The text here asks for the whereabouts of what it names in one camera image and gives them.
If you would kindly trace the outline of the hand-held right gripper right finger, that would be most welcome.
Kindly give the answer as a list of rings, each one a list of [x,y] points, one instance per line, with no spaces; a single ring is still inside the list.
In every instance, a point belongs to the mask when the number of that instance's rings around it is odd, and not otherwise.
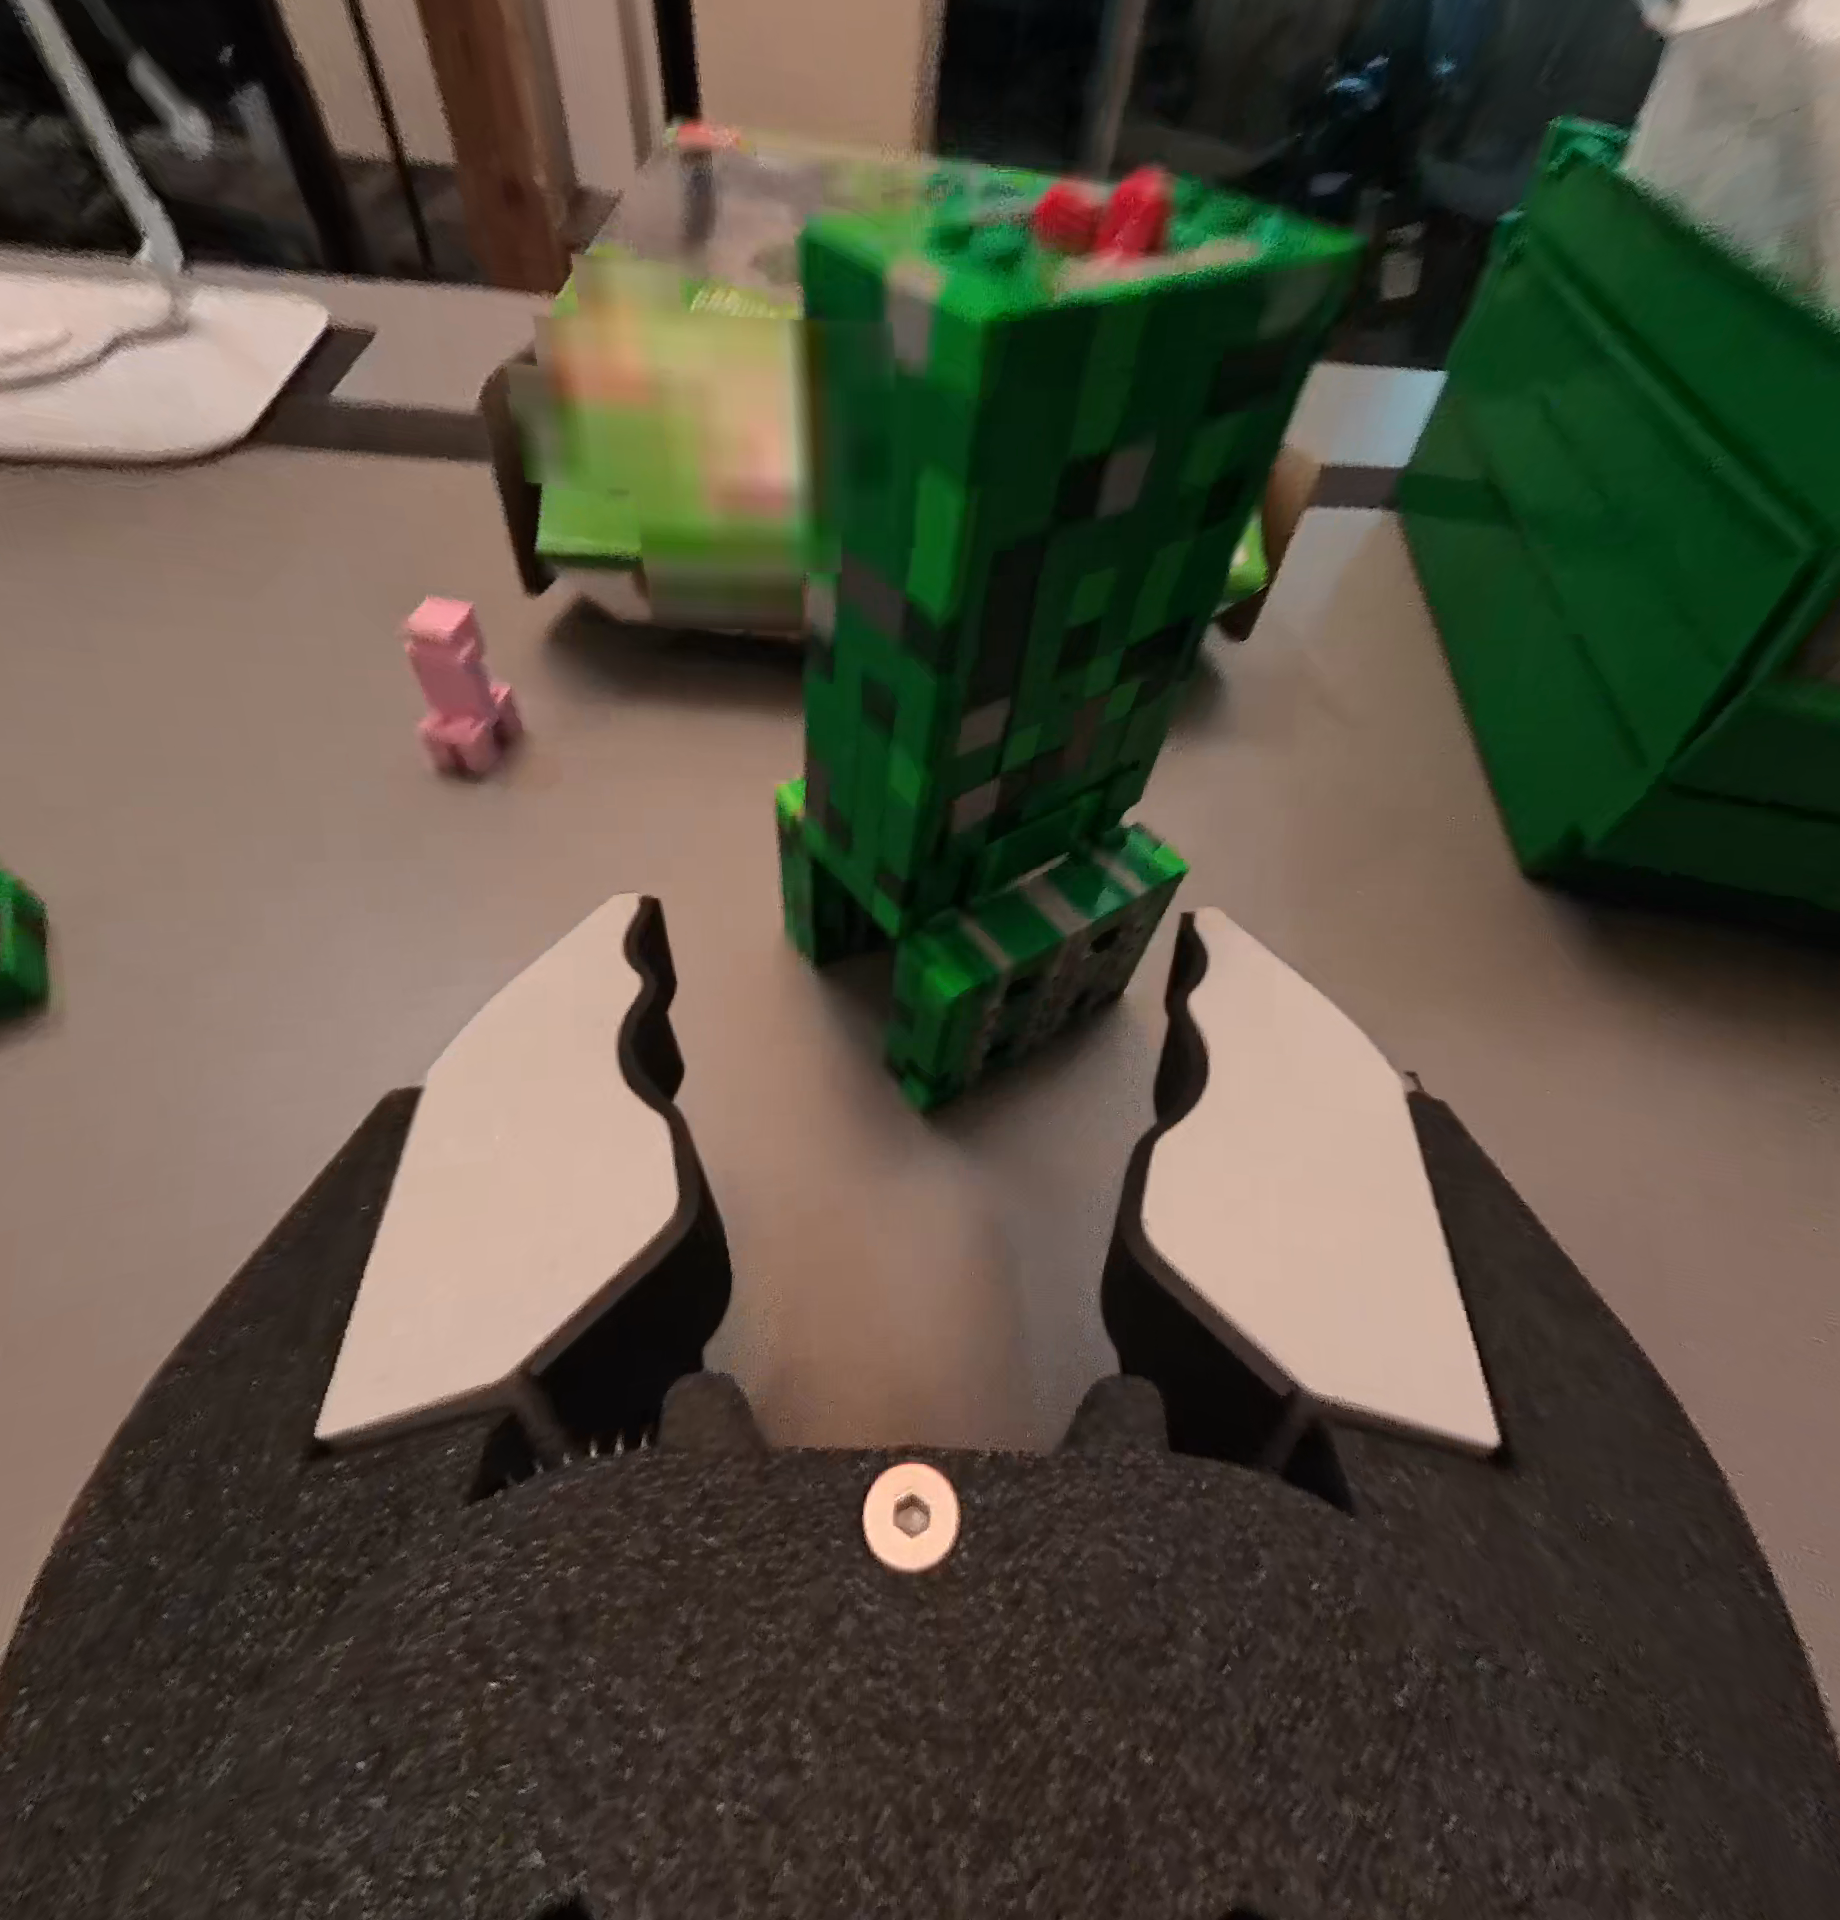
[[[1502,1421],[1413,1091],[1215,909],[1180,915],[1152,1118],[1103,1260],[1103,1327],[1169,1452],[1339,1479],[1336,1436],[1497,1464]]]

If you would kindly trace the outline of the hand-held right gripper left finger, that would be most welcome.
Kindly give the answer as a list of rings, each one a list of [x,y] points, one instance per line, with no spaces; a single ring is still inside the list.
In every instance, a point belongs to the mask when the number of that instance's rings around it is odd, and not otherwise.
[[[542,1466],[658,1444],[732,1299],[678,1109],[664,903],[603,899],[444,1048],[312,1427],[355,1452],[491,1417]]]

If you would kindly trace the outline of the large green lego figure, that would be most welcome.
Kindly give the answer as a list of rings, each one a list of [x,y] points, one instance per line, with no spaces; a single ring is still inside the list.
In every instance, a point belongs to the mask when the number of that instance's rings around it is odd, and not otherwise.
[[[1128,986],[1187,873],[1130,821],[1364,240],[1144,167],[936,164],[800,228],[814,967],[891,956],[936,1109]]]

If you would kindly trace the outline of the pink lego pig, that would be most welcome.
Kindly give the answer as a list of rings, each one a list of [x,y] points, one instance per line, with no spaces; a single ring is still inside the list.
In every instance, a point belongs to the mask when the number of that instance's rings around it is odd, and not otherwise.
[[[447,777],[495,774],[522,737],[511,686],[492,678],[476,607],[425,596],[402,623],[405,657],[422,692],[418,733]]]

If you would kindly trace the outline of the green lego box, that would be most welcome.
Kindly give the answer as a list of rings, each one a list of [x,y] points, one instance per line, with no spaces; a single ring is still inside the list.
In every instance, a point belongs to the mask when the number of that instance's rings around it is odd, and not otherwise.
[[[1144,169],[1112,187],[972,160],[757,143],[672,128],[603,221],[529,358],[484,390],[526,588],[634,586],[666,625],[796,637],[820,538],[870,500],[916,528],[885,572],[946,594],[949,532],[1037,484],[1051,547],[1138,511],[1159,427],[1105,403],[1162,362],[1265,349],[1296,388],[1358,240]]]

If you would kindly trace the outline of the green plastic crate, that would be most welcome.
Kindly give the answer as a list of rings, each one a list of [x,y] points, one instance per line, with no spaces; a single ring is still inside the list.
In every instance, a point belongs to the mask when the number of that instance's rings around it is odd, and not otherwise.
[[[1840,943],[1840,316],[1556,117],[1395,510],[1522,877]]]

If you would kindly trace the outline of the white book stand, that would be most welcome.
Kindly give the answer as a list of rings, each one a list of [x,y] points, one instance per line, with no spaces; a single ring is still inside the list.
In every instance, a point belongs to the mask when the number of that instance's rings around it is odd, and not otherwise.
[[[327,333],[327,309],[195,281],[55,5],[13,9],[138,251],[126,273],[0,270],[0,460],[154,466],[240,445]]]

